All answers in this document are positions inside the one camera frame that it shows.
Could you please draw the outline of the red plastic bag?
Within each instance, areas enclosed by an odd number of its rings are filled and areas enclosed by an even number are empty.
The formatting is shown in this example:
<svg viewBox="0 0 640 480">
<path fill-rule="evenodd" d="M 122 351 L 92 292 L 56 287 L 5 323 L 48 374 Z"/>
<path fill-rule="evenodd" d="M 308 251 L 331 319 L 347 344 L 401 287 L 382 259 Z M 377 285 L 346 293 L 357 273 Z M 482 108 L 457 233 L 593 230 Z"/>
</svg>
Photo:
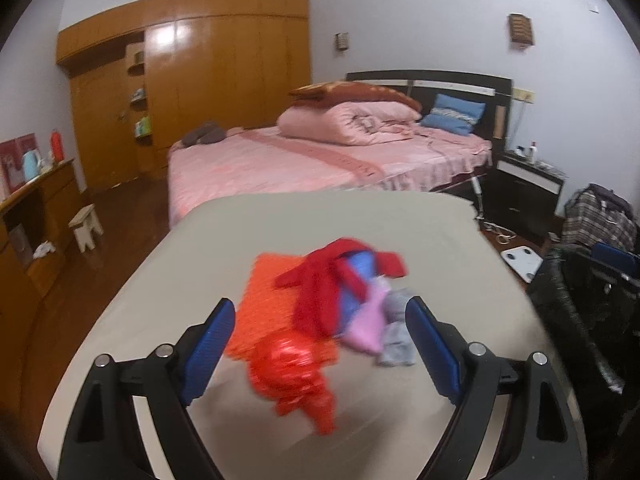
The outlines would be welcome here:
<svg viewBox="0 0 640 480">
<path fill-rule="evenodd" d="M 335 429 L 335 396 L 322 373 L 317 341 L 296 330 L 262 338 L 248 361 L 254 391 L 274 402 L 279 416 L 302 411 L 318 434 Z"/>
</svg>

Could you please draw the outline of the orange bubble wrap sheet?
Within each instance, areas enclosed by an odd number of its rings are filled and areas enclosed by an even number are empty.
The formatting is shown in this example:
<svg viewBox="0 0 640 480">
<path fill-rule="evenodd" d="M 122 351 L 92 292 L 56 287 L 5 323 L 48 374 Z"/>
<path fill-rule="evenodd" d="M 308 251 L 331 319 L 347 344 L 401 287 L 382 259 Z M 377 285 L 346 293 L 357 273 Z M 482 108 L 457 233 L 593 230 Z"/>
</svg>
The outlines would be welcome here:
<svg viewBox="0 0 640 480">
<path fill-rule="evenodd" d="M 302 286 L 277 287 L 277 278 L 303 263 L 304 256 L 262 252 L 254 260 L 224 355 L 249 361 L 256 344 L 278 330 L 292 330 Z"/>
</svg>

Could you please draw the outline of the grey cloth piece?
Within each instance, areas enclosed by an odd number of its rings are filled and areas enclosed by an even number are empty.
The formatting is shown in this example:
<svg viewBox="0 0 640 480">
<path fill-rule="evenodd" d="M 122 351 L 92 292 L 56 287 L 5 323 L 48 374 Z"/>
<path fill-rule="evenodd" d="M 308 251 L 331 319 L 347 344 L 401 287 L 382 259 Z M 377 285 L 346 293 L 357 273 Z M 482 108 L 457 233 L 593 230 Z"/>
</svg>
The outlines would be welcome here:
<svg viewBox="0 0 640 480">
<path fill-rule="evenodd" d="M 382 335 L 382 351 L 376 362 L 379 366 L 411 366 L 416 364 L 416 347 L 406 324 L 406 307 L 413 297 L 408 288 L 390 290 L 383 303 L 386 325 Z"/>
</svg>

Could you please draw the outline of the red cloth garment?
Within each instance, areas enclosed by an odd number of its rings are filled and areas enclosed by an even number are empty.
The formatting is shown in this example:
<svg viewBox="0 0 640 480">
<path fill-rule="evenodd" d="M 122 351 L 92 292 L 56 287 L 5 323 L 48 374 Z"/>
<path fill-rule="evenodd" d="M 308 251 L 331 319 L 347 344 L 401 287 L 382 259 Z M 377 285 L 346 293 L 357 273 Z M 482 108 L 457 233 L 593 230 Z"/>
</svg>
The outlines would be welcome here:
<svg viewBox="0 0 640 480">
<path fill-rule="evenodd" d="M 306 255 L 303 263 L 277 278 L 277 287 L 302 286 L 292 319 L 294 330 L 314 339 L 326 339 L 338 333 L 338 295 L 346 276 L 345 260 L 356 252 L 375 255 L 378 275 L 386 278 L 407 275 L 404 260 L 396 252 L 378 252 L 354 238 L 334 240 Z"/>
</svg>

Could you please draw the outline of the pink cloth piece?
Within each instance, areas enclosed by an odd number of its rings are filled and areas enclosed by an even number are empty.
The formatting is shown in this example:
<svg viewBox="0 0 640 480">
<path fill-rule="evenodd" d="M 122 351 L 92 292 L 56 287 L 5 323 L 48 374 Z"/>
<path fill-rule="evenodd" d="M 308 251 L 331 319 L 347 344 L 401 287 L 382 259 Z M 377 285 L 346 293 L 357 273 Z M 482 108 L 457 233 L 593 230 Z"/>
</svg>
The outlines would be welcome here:
<svg viewBox="0 0 640 480">
<path fill-rule="evenodd" d="M 342 344 L 369 356 L 378 356 L 382 352 L 383 333 L 387 324 L 383 304 L 389 292 L 390 283 L 386 278 L 372 278 L 366 300 L 352 315 L 341 333 Z"/>
</svg>

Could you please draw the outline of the blue plastic bag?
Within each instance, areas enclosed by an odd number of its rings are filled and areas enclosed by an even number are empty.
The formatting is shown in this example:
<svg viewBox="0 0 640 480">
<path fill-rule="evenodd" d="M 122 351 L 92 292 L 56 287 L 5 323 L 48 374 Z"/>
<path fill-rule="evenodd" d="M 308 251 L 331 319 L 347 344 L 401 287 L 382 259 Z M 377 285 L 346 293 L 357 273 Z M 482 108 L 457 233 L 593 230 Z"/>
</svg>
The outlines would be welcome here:
<svg viewBox="0 0 640 480">
<path fill-rule="evenodd" d="M 378 276 L 375 255 L 372 252 L 356 252 L 348 256 L 345 260 L 345 269 L 346 276 L 343 278 L 338 295 L 340 307 L 338 336 L 341 336 L 352 315 L 366 300 L 369 282 Z"/>
</svg>

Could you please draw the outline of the plaid cloth covered chair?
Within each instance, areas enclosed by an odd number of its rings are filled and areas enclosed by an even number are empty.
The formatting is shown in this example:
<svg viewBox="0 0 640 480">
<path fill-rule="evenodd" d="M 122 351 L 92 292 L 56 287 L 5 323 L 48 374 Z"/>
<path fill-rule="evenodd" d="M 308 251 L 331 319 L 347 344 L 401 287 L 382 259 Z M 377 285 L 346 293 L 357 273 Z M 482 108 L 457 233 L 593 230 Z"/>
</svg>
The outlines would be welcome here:
<svg viewBox="0 0 640 480">
<path fill-rule="evenodd" d="M 590 183 L 578 190 L 564 206 L 561 242 L 592 247 L 608 244 L 632 252 L 637 223 L 631 204 L 602 185 Z"/>
</svg>

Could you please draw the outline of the white bathroom scale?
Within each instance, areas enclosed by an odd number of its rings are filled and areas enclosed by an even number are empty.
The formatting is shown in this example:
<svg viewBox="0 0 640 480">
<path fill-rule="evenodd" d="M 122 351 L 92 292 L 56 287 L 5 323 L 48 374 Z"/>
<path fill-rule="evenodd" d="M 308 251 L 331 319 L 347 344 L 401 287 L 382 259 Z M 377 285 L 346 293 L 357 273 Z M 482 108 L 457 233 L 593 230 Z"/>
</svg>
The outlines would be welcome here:
<svg viewBox="0 0 640 480">
<path fill-rule="evenodd" d="M 527 246 L 506 249 L 500 256 L 526 284 L 532 281 L 542 263 L 541 256 Z"/>
</svg>

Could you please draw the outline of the wooden sideboard cabinet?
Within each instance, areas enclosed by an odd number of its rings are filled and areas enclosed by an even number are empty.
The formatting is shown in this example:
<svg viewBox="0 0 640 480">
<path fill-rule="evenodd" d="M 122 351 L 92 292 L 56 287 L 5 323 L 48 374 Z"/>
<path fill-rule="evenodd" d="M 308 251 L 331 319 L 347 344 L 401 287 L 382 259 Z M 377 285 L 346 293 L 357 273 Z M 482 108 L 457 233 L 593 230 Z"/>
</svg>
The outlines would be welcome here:
<svg viewBox="0 0 640 480">
<path fill-rule="evenodd" d="M 60 275 L 82 206 L 73 163 L 61 162 L 1 203 L 1 411 L 20 410 L 32 324 Z"/>
</svg>

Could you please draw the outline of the bed with pink sheet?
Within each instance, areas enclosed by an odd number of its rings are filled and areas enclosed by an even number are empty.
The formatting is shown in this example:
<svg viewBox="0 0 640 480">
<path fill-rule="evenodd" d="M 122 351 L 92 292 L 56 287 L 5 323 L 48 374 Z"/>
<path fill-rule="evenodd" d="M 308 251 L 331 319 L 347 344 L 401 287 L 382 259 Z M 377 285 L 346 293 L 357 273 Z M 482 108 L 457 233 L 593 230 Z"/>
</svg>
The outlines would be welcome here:
<svg viewBox="0 0 640 480">
<path fill-rule="evenodd" d="M 417 128 L 409 139 L 347 146 L 289 139 L 276 128 L 244 130 L 214 144 L 174 145 L 168 157 L 168 219 L 243 194 L 375 190 L 431 192 L 491 166 L 491 143 Z"/>
</svg>

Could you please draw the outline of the brown neck pillow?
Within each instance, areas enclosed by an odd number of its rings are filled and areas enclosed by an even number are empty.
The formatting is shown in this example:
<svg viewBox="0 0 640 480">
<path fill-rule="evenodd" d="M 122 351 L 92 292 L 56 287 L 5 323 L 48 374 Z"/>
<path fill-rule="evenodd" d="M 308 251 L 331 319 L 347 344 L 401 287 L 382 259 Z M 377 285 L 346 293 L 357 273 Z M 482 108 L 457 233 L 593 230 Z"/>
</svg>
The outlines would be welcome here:
<svg viewBox="0 0 640 480">
<path fill-rule="evenodd" d="M 204 122 L 198 128 L 188 132 L 181 139 L 181 143 L 185 148 L 190 148 L 196 144 L 216 144 L 226 137 L 227 131 L 216 122 Z"/>
</svg>

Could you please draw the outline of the folded pink quilt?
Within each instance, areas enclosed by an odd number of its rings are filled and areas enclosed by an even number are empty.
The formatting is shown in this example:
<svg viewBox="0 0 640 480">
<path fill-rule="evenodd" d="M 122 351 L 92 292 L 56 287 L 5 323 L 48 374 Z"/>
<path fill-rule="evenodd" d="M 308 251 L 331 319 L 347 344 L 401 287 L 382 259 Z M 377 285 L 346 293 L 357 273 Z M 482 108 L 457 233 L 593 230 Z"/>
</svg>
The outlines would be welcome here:
<svg viewBox="0 0 640 480">
<path fill-rule="evenodd" d="M 314 142 L 368 146 L 408 140 L 421 115 L 397 102 L 345 102 L 326 110 L 291 106 L 277 120 L 282 136 Z"/>
</svg>

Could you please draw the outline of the wooden wardrobe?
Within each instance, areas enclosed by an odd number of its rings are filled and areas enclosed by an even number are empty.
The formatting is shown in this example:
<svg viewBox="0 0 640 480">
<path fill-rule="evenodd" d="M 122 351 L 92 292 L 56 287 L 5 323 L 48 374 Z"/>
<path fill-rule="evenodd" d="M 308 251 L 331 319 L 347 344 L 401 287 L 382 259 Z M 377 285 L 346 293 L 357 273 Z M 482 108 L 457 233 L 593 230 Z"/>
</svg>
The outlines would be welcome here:
<svg viewBox="0 0 640 480">
<path fill-rule="evenodd" d="M 309 84 L 309 0 L 139 0 L 62 29 L 79 162 L 90 192 L 160 177 L 204 122 L 274 124 Z"/>
</svg>

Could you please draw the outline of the wooden wall lamp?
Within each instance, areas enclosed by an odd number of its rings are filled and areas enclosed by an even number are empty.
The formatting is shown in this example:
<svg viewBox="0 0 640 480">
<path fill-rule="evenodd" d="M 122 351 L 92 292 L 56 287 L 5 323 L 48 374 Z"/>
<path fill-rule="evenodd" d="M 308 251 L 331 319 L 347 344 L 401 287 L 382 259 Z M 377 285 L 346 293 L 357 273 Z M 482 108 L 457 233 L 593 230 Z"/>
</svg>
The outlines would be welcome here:
<svg viewBox="0 0 640 480">
<path fill-rule="evenodd" d="M 508 25 L 511 44 L 519 48 L 533 47 L 535 40 L 530 18 L 524 14 L 511 13 Z"/>
</svg>

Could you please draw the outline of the small wall lamp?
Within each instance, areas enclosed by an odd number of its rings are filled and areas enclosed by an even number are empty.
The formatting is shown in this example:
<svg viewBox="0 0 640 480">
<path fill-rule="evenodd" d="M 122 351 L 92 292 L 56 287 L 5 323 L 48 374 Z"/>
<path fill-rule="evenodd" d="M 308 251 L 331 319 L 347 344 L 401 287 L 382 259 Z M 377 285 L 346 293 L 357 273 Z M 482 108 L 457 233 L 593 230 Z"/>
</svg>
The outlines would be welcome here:
<svg viewBox="0 0 640 480">
<path fill-rule="evenodd" d="M 349 34 L 347 32 L 338 32 L 334 36 L 335 50 L 345 52 L 349 49 Z"/>
</svg>

